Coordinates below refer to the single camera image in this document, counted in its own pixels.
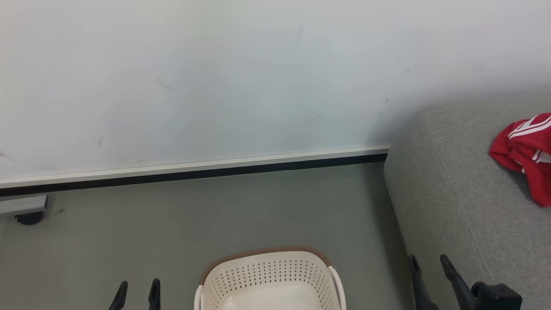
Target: brown basket rim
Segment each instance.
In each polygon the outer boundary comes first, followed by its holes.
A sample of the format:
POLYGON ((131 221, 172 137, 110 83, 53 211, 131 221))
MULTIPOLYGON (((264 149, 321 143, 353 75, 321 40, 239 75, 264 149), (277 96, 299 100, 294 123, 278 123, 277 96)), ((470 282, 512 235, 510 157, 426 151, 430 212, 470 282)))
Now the brown basket rim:
POLYGON ((248 257, 248 256, 268 254, 268 253, 279 253, 279 252, 308 252, 308 253, 312 253, 312 254, 316 255, 317 257, 319 257, 323 261, 323 263, 325 263, 325 265, 327 267, 331 266, 331 262, 329 261, 329 259, 323 253, 321 253, 320 251, 318 251, 318 250, 316 250, 312 247, 300 247, 300 246, 298 246, 298 247, 275 247, 275 248, 258 249, 258 250, 253 250, 253 251, 248 251, 248 252, 243 252, 243 253, 239 253, 239 254, 234 254, 234 255, 222 257, 222 258, 219 258, 219 259, 215 260, 203 272, 203 276, 201 277, 201 282, 199 283, 199 285, 204 285, 205 281, 207 280, 207 276, 210 274, 210 272, 214 268, 216 268, 216 266, 218 266, 222 263, 226 263, 227 261, 240 259, 240 258, 244 258, 244 257, 248 257))

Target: black wheel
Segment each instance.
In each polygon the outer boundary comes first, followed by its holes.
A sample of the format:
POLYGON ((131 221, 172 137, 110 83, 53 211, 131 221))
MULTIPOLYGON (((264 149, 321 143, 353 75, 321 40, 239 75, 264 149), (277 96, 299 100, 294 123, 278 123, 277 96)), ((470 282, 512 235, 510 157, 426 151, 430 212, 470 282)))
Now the black wheel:
POLYGON ((27 214, 20 214, 16 215, 15 218, 17 218, 17 222, 23 224, 23 225, 34 225, 42 221, 44 218, 44 212, 34 212, 34 213, 27 213, 27 214))

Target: white stripe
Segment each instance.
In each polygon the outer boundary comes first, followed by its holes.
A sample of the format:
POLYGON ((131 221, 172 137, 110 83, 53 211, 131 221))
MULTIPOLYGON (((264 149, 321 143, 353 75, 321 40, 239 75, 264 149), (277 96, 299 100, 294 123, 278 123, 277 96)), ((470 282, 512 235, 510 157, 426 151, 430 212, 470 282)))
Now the white stripe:
POLYGON ((547 124, 543 125, 543 126, 539 126, 539 127, 535 127, 535 128, 532 128, 532 129, 528 129, 528 130, 525 130, 525 131, 521 131, 521 132, 518 132, 518 133, 515 133, 514 135, 511 135, 509 137, 509 139, 512 139, 514 137, 519 137, 519 136, 524 136, 524 135, 528 135, 530 133, 534 133, 534 132, 538 132, 538 131, 542 131, 544 129, 547 129, 551 126, 551 122, 548 122, 547 124))
POLYGON ((526 174, 526 172, 524 171, 524 167, 522 167, 522 170, 521 170, 521 171, 522 171, 522 173, 526 174))
POLYGON ((551 116, 550 116, 550 117, 548 117, 546 120, 544 120, 544 121, 542 121, 542 122, 539 122, 539 123, 537 123, 537 124, 532 124, 532 125, 531 125, 531 122, 534 121, 534 119, 535 119, 536 117, 538 117, 538 116, 539 116, 539 115, 534 116, 531 120, 525 122, 525 123, 522 124, 519 128, 517 128, 517 129, 511 131, 511 132, 509 133, 509 137, 511 137, 512 134, 517 133, 517 132, 519 132, 519 131, 524 131, 524 130, 528 130, 528 129, 531 129, 531 128, 535 128, 535 127, 538 127, 538 126, 545 125, 545 123, 547 123, 548 121, 551 120, 551 116))
POLYGON ((529 119, 529 120, 525 121, 524 123, 522 123, 522 124, 521 124, 519 127, 517 127, 515 130, 511 131, 511 132, 509 133, 509 137, 510 137, 513 133, 515 133, 515 132, 518 132, 518 131, 521 131, 521 130, 524 130, 524 129, 531 128, 531 126, 538 126, 539 123, 538 123, 538 124, 532 125, 532 122, 536 119, 536 117, 538 117, 538 116, 536 115, 536 116, 532 117, 531 119, 529 119))
POLYGON ((536 161, 536 159, 538 159, 538 156, 539 156, 539 154, 540 154, 541 152, 542 152, 541 149, 537 150, 537 151, 536 151, 536 154, 534 154, 534 157, 532 157, 532 160, 533 160, 533 161, 536 161))
POLYGON ((536 163, 551 163, 551 155, 545 153, 545 152, 542 152, 540 155, 539 155, 539 158, 538 160, 536 161, 536 163))

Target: gray fabric upholstery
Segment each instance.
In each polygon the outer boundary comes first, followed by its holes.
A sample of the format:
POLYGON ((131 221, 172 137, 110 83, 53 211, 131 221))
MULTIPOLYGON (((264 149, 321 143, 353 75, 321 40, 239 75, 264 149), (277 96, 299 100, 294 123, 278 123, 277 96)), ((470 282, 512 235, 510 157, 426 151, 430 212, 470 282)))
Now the gray fabric upholstery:
POLYGON ((440 254, 469 286, 505 283, 523 310, 551 308, 551 208, 532 201, 524 175, 488 156, 507 125, 543 112, 551 97, 442 105, 391 146, 385 177, 404 242, 441 310, 458 305, 440 254))

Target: red jacket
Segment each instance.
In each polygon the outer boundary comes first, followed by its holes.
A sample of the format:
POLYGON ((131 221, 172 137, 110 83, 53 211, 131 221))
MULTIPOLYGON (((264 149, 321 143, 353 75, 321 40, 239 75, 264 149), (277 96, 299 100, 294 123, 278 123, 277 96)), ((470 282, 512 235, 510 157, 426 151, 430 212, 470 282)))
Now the red jacket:
POLYGON ((526 174, 532 198, 551 206, 551 113, 509 125, 495 139, 490 156, 511 170, 526 174))

